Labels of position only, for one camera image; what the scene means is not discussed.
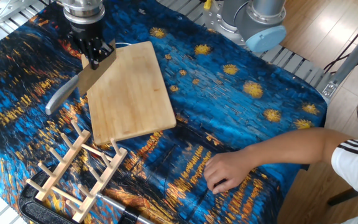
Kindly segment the person's hand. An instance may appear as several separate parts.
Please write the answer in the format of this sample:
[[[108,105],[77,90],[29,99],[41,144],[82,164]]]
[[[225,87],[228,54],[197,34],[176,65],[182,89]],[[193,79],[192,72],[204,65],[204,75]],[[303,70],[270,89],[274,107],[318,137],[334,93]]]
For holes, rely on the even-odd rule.
[[[205,165],[204,178],[213,194],[237,187],[254,168],[248,150],[216,154]]]

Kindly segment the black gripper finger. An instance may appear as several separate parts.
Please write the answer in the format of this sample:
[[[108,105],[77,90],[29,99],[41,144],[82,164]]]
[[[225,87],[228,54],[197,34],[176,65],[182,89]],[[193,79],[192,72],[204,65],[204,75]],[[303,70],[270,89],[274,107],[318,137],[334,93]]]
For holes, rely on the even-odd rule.
[[[99,67],[98,57],[101,39],[96,37],[92,39],[80,39],[80,50],[85,55],[91,65],[92,70]]]
[[[96,39],[96,59],[104,60],[115,51],[115,40],[113,39],[109,44],[103,39]]]

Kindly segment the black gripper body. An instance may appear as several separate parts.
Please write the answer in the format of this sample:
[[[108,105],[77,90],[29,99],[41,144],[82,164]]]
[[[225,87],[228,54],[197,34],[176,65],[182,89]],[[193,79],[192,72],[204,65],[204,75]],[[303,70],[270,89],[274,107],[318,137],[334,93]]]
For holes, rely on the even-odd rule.
[[[74,42],[79,42],[80,40],[84,42],[91,40],[104,42],[102,21],[91,24],[70,22],[70,28],[71,31],[68,33],[68,38]]]

